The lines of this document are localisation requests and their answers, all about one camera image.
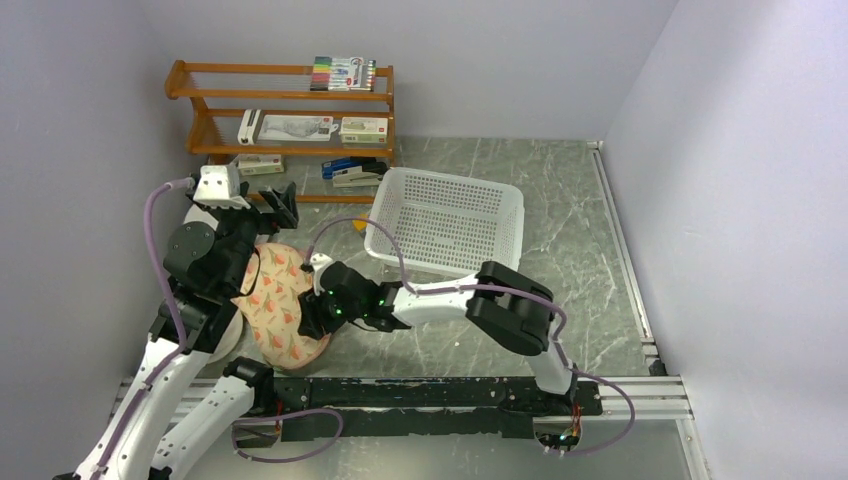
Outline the floral pink mesh laundry bag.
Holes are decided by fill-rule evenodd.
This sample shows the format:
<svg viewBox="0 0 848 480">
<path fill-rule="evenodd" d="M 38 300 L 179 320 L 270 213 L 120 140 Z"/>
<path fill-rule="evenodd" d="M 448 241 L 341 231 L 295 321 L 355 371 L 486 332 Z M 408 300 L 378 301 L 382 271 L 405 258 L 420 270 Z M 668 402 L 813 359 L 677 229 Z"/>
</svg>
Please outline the floral pink mesh laundry bag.
<svg viewBox="0 0 848 480">
<path fill-rule="evenodd" d="M 331 342 L 299 333 L 302 312 L 298 297 L 313 285 L 300 269 L 301 253 L 287 245 L 262 243 L 246 267 L 239 295 L 232 299 L 249 323 L 262 358 L 281 370 L 298 370 L 315 361 Z"/>
</svg>

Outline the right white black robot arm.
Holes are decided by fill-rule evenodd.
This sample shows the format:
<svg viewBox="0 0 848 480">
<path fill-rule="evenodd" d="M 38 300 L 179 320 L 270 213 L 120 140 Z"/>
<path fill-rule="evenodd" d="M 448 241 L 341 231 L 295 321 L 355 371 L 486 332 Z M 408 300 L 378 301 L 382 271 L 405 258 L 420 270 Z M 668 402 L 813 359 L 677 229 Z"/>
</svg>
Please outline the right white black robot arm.
<svg viewBox="0 0 848 480">
<path fill-rule="evenodd" d="M 451 281 L 428 284 L 406 279 L 377 283 L 323 254 L 302 265 L 312 287 L 298 297 L 298 333 L 319 340 L 345 324 L 362 322 L 383 333 L 437 321 L 466 320 L 504 349 L 525 357 L 542 406 L 562 414 L 578 399 L 574 364 L 556 345 L 563 312 L 540 283 L 495 262 Z"/>
</svg>

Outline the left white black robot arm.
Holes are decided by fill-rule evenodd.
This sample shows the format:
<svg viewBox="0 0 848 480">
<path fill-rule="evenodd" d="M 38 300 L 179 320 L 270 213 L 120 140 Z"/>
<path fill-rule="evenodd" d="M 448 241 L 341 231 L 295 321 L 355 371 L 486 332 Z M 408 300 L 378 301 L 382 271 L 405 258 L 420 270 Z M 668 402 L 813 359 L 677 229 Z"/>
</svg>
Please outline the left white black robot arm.
<svg viewBox="0 0 848 480">
<path fill-rule="evenodd" d="M 294 229 L 299 214 L 294 184 L 260 190 L 265 207 L 247 200 L 246 183 L 231 187 L 184 178 L 149 194 L 143 210 L 146 247 L 164 300 L 149 331 L 139 367 L 114 416 L 68 479 L 182 479 L 214 440 L 251 414 L 279 412 L 270 366 L 246 357 L 227 364 L 213 391 L 177 425 L 170 420 L 192 381 L 222 342 L 247 295 L 242 281 L 258 255 L 260 235 Z M 177 227 L 160 256 L 153 210 L 165 193 L 183 190 L 216 226 Z"/>
</svg>

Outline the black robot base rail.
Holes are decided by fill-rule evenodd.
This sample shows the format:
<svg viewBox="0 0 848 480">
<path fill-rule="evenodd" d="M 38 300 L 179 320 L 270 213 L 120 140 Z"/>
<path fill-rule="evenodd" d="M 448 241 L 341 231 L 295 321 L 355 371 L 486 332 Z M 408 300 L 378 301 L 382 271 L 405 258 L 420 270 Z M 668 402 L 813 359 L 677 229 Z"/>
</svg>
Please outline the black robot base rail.
<svg viewBox="0 0 848 480">
<path fill-rule="evenodd" d="M 560 398 L 540 390 L 530 376 L 422 377 L 405 379 L 278 378 L 280 414 L 326 408 L 320 413 L 236 429 L 242 448 L 263 448 L 278 442 L 344 437 L 498 434 L 532 439 L 538 418 L 564 421 L 577 414 L 603 412 L 599 387 L 579 381 Z"/>
</svg>

